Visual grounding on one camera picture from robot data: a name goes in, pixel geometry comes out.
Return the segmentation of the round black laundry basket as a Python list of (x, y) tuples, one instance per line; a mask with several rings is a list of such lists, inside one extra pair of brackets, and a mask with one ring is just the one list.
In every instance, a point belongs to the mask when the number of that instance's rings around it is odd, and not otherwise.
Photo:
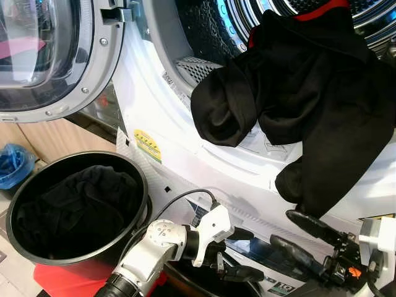
[[(68, 259), (47, 259), (39, 257), (36, 254), (31, 254), (31, 252), (17, 240), (18, 234), (16, 233), (16, 226), (14, 226), (12, 222), (19, 207), (23, 202), (31, 200), (34, 196), (47, 191), (49, 187), (54, 186), (54, 184), (59, 183), (71, 174), (91, 166), (110, 166), (118, 172), (129, 174), (136, 181), (137, 189), (139, 190), (138, 198), (140, 206), (130, 224), (122, 230), (120, 235), (114, 238), (114, 240), (111, 240), (110, 243), (84, 256)], [(18, 189), (16, 195), (12, 198), (9, 214), (7, 216), (9, 243), (11, 243), (23, 257), (40, 265), (67, 266), (82, 261), (116, 265), (121, 259), (124, 247), (130, 240), (133, 232), (141, 228), (144, 221), (150, 217), (149, 206), (150, 199), (148, 196), (146, 178), (141, 167), (136, 165), (131, 159), (110, 151), (83, 151), (74, 153), (73, 155), (60, 158), (59, 160), (51, 162), (48, 166), (43, 167), (38, 172), (34, 173), (34, 175)]]

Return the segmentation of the grey perforated lint filter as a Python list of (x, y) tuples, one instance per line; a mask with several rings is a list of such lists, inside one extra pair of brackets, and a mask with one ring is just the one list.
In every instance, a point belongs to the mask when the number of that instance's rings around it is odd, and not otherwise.
[(190, 87), (196, 85), (215, 69), (221, 68), (214, 62), (188, 56), (175, 61), (176, 70)]

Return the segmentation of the crumpled black clothes pile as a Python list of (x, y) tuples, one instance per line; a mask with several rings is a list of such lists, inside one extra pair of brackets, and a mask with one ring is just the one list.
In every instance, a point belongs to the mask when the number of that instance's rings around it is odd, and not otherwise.
[(130, 224), (140, 206), (138, 194), (129, 174), (88, 167), (22, 203), (12, 219), (17, 240), (47, 259), (84, 256)]

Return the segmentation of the round glass dryer door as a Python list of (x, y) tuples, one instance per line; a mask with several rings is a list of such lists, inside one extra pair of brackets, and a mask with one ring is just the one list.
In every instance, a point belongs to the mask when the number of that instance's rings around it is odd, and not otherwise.
[(0, 0), (0, 123), (69, 116), (107, 87), (127, 0)]

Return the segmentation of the yellow rectangular sticker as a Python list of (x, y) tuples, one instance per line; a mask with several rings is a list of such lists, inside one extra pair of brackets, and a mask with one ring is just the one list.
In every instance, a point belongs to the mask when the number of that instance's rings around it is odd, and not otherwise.
[(152, 136), (141, 129), (134, 130), (133, 135), (136, 140), (136, 146), (139, 150), (146, 153), (146, 155), (149, 155), (153, 161), (158, 163), (162, 162), (160, 147)]

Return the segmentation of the white instruction sticker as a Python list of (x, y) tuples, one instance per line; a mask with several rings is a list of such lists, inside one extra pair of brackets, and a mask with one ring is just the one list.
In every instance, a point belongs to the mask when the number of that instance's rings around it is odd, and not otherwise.
[(259, 124), (247, 133), (243, 141), (238, 144), (245, 150), (248, 150), (255, 155), (260, 155), (275, 161), (291, 162), (296, 160), (302, 155), (303, 145), (302, 142), (295, 142), (294, 144), (274, 145), (272, 144)]

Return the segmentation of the light wooden cabinet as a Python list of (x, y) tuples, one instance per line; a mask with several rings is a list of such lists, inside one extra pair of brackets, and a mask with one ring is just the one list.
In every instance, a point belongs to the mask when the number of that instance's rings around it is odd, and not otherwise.
[(66, 119), (40, 123), (0, 123), (0, 149), (8, 142), (19, 144), (43, 162), (88, 150), (115, 151), (107, 141)]

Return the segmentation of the perforated steel dryer drum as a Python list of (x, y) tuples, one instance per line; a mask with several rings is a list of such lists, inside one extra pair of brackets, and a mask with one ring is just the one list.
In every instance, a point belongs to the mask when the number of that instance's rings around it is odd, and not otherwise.
[[(224, 63), (246, 50), (265, 11), (307, 14), (329, 0), (175, 0), (193, 56)], [(382, 56), (396, 35), (396, 0), (347, 0), (353, 27)]]

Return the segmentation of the white tumble dryer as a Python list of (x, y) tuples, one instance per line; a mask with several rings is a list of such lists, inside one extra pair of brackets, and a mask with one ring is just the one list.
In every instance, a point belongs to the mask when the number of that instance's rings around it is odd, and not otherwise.
[[(190, 87), (175, 61), (193, 56), (175, 0), (137, 0), (136, 16), (124, 37), (121, 62), (113, 81), (131, 145), (139, 155), (169, 176), (193, 187), (205, 187), (229, 207), (238, 223), (266, 236), (305, 236), (286, 210), (299, 210), (275, 187), (275, 178), (291, 162), (255, 155), (241, 147), (217, 146), (198, 134), (191, 113)], [(162, 162), (139, 150), (134, 130), (157, 142)], [(396, 148), (384, 150), (351, 190), (319, 217), (339, 230), (357, 232), (359, 218), (394, 214)]]

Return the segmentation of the white front load washer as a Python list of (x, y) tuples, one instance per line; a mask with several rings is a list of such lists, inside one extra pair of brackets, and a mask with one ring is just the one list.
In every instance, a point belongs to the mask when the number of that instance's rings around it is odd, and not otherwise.
[[(175, 288), (174, 296), (187, 297), (384, 297), (376, 288), (381, 261), (366, 266), (366, 284), (362, 288), (332, 288), (322, 274), (311, 275), (290, 261), (268, 240), (225, 240), (225, 261), (231, 266), (248, 266), (265, 274), (260, 282), (233, 282), (218, 278), (215, 269), (193, 267), (188, 260), (167, 263), (166, 282)], [(324, 260), (317, 260), (323, 265)]]

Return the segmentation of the yellow triangle warning label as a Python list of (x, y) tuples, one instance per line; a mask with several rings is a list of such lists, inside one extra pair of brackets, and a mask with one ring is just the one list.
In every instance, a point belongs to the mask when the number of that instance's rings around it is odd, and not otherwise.
[(365, 220), (368, 220), (369, 218), (371, 220), (381, 220), (382, 218), (395, 218), (395, 214), (384, 214), (384, 215), (367, 216), (367, 217), (364, 217), (364, 218), (359, 218), (358, 220), (359, 221), (365, 221)]

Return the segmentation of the red plastic stool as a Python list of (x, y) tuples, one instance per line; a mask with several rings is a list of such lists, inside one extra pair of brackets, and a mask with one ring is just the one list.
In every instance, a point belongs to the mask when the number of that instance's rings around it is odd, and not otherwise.
[(36, 265), (33, 279), (51, 297), (94, 297), (115, 269), (101, 262), (74, 265)]

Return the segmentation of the blue plastic bag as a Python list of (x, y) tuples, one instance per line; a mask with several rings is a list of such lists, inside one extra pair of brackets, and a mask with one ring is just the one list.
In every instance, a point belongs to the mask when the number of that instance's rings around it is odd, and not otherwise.
[(34, 171), (38, 158), (19, 144), (6, 144), (0, 150), (0, 190), (20, 186)]

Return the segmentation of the black long sleeved garment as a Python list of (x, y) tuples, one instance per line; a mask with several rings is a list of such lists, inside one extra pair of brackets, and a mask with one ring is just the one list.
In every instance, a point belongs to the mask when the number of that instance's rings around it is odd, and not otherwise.
[(368, 48), (345, 7), (316, 17), (263, 13), (247, 51), (191, 94), (198, 134), (238, 146), (255, 126), (303, 154), (275, 178), (300, 212), (319, 218), (368, 170), (395, 128), (395, 73)]

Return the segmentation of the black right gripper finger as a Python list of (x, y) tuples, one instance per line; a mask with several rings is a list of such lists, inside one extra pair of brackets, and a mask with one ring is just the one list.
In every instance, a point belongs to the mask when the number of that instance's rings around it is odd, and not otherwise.
[(308, 271), (309, 274), (322, 274), (324, 266), (319, 263), (319, 261), (316, 261), (313, 254), (307, 252), (303, 247), (281, 238), (278, 235), (271, 235), (270, 243), (275, 247), (275, 249), (280, 250), (286, 258), (297, 263), (298, 266)]
[(299, 210), (286, 210), (286, 217), (309, 235), (319, 238), (331, 246), (339, 246), (344, 243), (344, 233), (313, 216), (306, 215)]

